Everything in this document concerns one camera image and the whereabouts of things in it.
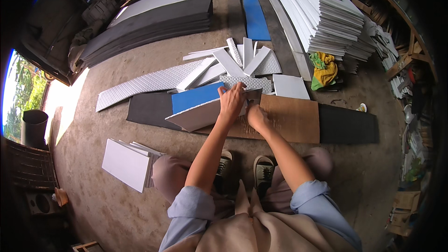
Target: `blue foam sheet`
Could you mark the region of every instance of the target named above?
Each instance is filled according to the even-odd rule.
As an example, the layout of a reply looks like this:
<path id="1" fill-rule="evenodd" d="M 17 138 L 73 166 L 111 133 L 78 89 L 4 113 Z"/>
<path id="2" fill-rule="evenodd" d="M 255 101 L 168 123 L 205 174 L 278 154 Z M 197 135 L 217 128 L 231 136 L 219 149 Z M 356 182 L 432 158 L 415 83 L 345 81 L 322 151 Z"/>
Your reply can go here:
<path id="1" fill-rule="evenodd" d="M 271 41 L 263 10 L 258 0 L 243 0 L 246 13 L 247 38 L 258 41 Z"/>
<path id="2" fill-rule="evenodd" d="M 219 98 L 220 94 L 218 93 L 218 88 L 221 86 L 224 86 L 224 82 L 197 87 L 192 90 L 173 94 L 171 96 L 172 113 L 176 114 L 199 104 Z"/>

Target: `green foliage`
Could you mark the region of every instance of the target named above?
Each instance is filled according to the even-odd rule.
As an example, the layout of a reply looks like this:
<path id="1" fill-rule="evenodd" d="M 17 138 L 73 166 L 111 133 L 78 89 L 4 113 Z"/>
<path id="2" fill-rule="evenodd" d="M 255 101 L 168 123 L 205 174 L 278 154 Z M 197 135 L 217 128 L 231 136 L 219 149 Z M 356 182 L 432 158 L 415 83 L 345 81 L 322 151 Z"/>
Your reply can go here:
<path id="1" fill-rule="evenodd" d="M 47 83 L 42 71 L 34 73 L 36 67 L 19 56 L 16 63 L 16 92 L 14 105 L 7 114 L 3 136 L 20 143 L 21 118 L 24 111 L 39 109 Z"/>

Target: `sneaker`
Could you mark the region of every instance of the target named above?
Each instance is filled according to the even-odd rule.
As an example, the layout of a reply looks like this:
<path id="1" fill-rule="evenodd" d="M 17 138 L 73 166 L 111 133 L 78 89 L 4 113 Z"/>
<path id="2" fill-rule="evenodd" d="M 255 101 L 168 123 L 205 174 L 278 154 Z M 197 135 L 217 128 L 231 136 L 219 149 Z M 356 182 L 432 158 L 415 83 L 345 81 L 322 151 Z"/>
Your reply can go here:
<path id="1" fill-rule="evenodd" d="M 259 198 L 263 198 L 266 191 L 271 187 L 272 175 L 274 173 L 274 163 L 266 156 L 258 156 L 254 161 L 255 189 Z"/>
<path id="2" fill-rule="evenodd" d="M 216 191 L 221 195 L 224 194 L 224 179 L 229 175 L 231 167 L 232 153 L 227 149 L 223 149 L 220 164 L 218 165 L 215 180 L 213 181 Z"/>

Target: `shoelace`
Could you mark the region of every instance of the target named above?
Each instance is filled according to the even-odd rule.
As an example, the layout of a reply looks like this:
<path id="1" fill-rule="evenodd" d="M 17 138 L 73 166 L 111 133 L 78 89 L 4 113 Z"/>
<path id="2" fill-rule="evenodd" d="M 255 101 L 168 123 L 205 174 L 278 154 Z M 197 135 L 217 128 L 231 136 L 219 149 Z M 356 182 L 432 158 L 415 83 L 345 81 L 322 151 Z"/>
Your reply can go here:
<path id="1" fill-rule="evenodd" d="M 272 171 L 270 168 L 263 168 L 263 180 L 271 180 Z"/>
<path id="2" fill-rule="evenodd" d="M 217 174 L 221 175 L 222 172 L 224 171 L 224 168 L 225 168 L 225 164 L 222 161 L 220 161 L 220 164 L 218 165 Z"/>

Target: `black bucket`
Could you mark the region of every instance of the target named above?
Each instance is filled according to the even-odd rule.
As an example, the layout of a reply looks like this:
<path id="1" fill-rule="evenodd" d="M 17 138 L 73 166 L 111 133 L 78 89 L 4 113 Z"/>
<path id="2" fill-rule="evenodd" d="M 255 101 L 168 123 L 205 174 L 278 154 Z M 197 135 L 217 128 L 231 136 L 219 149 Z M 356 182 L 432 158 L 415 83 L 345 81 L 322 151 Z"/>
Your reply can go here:
<path id="1" fill-rule="evenodd" d="M 44 139 L 47 122 L 48 115 L 41 110 L 33 109 L 23 112 L 21 144 L 47 150 Z"/>

